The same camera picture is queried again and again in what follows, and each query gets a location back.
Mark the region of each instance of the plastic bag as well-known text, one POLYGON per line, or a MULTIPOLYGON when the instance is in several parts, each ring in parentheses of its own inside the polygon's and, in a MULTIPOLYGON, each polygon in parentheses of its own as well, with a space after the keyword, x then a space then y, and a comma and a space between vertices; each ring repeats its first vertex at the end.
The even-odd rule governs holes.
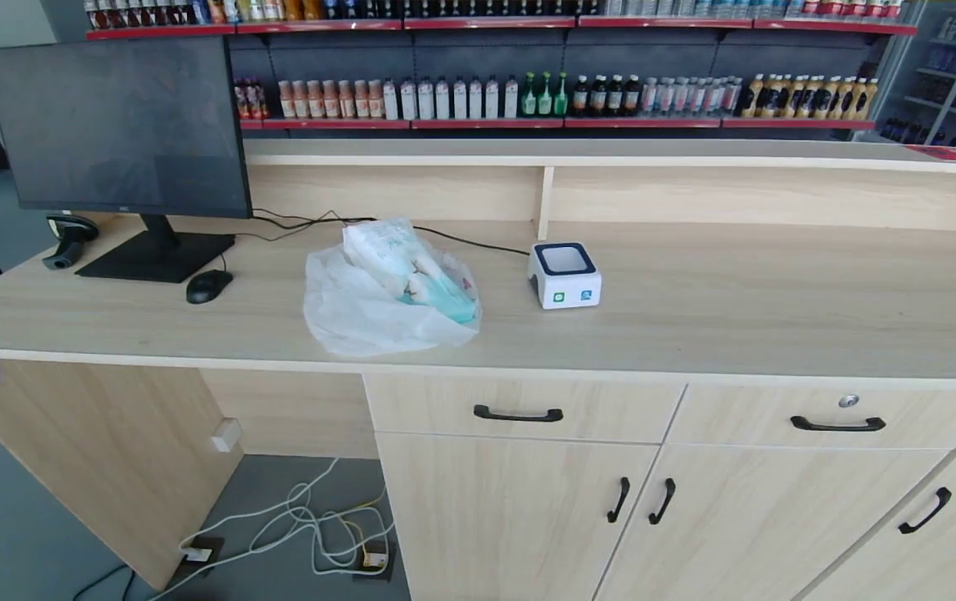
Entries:
POLYGON ((470 270, 447 252, 421 242, 444 274, 477 305, 474 319, 459 324, 432 307, 395 300, 366 270, 349 261, 343 245, 336 245, 306 257, 303 318, 326 350, 369 357, 462 346, 478 334, 481 301, 470 270))

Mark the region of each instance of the black handle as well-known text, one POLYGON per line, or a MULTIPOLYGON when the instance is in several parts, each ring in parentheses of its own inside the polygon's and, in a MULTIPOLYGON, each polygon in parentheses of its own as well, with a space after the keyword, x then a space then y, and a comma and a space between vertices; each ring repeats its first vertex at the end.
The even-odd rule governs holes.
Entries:
POLYGON ((808 418, 794 415, 790 418, 790 423, 797 430, 810 430, 812 432, 878 432, 886 426, 881 417, 869 417, 863 420, 863 426, 822 426, 820 423, 812 423, 808 418))
POLYGON ((619 512, 622 511, 622 503, 626 503, 626 495, 630 494, 630 479, 623 476, 619 480, 622 491, 619 493, 619 505, 615 505, 614 511, 608 511, 608 524, 615 524, 619 520, 619 512))
POLYGON ((543 415, 500 415, 493 413, 488 406, 474 406, 474 415, 482 419, 504 419, 506 422, 558 422, 563 419, 563 411, 558 408, 550 408, 548 413, 543 415))
POLYGON ((660 507, 660 513, 649 513, 649 523, 655 526, 664 518, 664 512, 667 511, 667 506, 670 505, 671 499, 675 498, 675 486, 674 478, 667 478, 664 480, 664 484, 667 486, 667 496, 664 497, 664 505, 660 507))
POLYGON ((952 498, 952 492, 946 487, 941 487, 934 494, 938 495, 938 506, 935 507, 934 511, 931 511, 931 514, 926 518, 923 518, 923 521, 913 526, 908 522, 905 522, 897 527, 898 530, 901 530, 902 535, 910 535, 910 533, 916 532, 916 530, 923 528, 927 525, 927 522, 931 521, 932 517, 937 516, 938 511, 942 511, 943 507, 948 505, 948 500, 952 498))

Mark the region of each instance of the computer monitor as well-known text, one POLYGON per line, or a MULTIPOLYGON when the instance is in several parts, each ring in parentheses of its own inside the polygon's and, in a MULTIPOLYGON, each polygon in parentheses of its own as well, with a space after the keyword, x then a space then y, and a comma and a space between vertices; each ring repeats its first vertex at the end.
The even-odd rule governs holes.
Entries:
POLYGON ((181 282, 233 245, 165 217, 251 217, 230 83, 223 38, 0 48, 18 205, 138 213, 146 225, 78 275, 181 282))

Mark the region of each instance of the barcode scanner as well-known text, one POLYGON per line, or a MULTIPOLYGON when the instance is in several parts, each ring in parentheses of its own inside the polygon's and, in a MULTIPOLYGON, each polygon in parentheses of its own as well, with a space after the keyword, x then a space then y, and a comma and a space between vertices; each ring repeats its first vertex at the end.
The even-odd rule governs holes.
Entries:
POLYGON ((77 215, 48 215, 47 222, 58 237, 58 249, 54 255, 45 256, 43 265, 48 270, 68 270, 84 255, 84 243, 99 237, 95 221, 77 215))

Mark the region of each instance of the black cable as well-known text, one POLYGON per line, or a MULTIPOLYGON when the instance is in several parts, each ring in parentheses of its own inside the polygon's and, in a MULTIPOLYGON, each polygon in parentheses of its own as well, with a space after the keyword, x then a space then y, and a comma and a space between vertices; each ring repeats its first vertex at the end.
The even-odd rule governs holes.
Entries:
MULTIPOLYGON (((266 242, 276 242, 276 240, 283 239, 283 237, 293 235, 294 233, 302 232, 306 228, 310 228, 311 225, 331 224, 331 222, 344 222, 344 224, 358 224, 358 222, 360 221, 376 221, 376 218, 374 217, 341 217, 335 210, 328 210, 327 212, 322 213, 321 217, 318 217, 317 220, 311 220, 311 218, 309 217, 302 217, 300 215, 281 215, 280 213, 275 213, 275 212, 272 212, 272 210, 267 210, 267 209, 255 209, 255 210, 260 210, 260 212, 268 213, 268 214, 274 215, 275 217, 280 217, 281 220, 305 220, 302 222, 302 224, 284 225, 284 224, 280 224, 280 222, 278 221, 271 220, 271 218, 269 217, 260 217, 259 215, 253 215, 251 217, 253 220, 266 221, 268 222, 268 224, 274 224, 278 228, 281 228, 283 230, 288 230, 288 233, 286 233, 286 235, 279 235, 277 237, 274 237, 274 239, 268 239, 268 237, 261 236, 261 235, 253 235, 252 233, 247 233, 247 232, 241 232, 239 234, 239 235, 254 236, 254 237, 257 237, 257 239, 266 240, 266 242), (335 215, 336 217, 327 218, 326 216, 328 215, 335 215)), ((529 252, 526 250, 517 250, 517 248, 508 248, 505 246, 496 246, 495 244, 484 244, 481 242, 473 242, 473 240, 462 239, 462 237, 458 237, 454 235, 446 235, 446 233, 444 232, 435 230, 433 228, 424 227, 424 225, 412 225, 412 227, 416 230, 422 230, 424 232, 434 233, 435 235, 447 237, 447 239, 449 240, 455 240, 455 242, 462 242, 463 244, 470 244, 471 246, 477 246, 478 248, 488 248, 489 250, 501 250, 504 252, 514 252, 514 254, 516 255, 526 255, 526 256, 530 255, 529 252)))
POLYGON ((135 573, 135 571, 133 571, 133 568, 130 568, 130 567, 126 566, 125 563, 120 564, 120 566, 114 568, 114 570, 110 570, 110 571, 108 571, 106 574, 101 575, 101 577, 96 578, 96 579, 95 579, 95 582, 92 582, 92 584, 90 584, 90 585, 88 585, 88 586, 85 586, 84 588, 78 590, 78 591, 77 591, 77 594, 74 594, 74 595, 73 595, 73 601, 79 601, 80 598, 81 598, 81 596, 82 596, 82 594, 85 594, 85 593, 87 593, 89 590, 92 590, 92 589, 95 588, 96 586, 99 586, 100 583, 102 583, 105 579, 112 577, 112 575, 115 575, 116 573, 118 573, 119 571, 122 571, 122 570, 128 570, 128 571, 129 571, 129 579, 128 579, 128 582, 125 583, 125 588, 122 590, 122 601, 125 601, 125 598, 128 597, 129 589, 130 589, 131 587, 133 587, 133 581, 134 581, 135 575, 137 575, 137 573, 135 573))

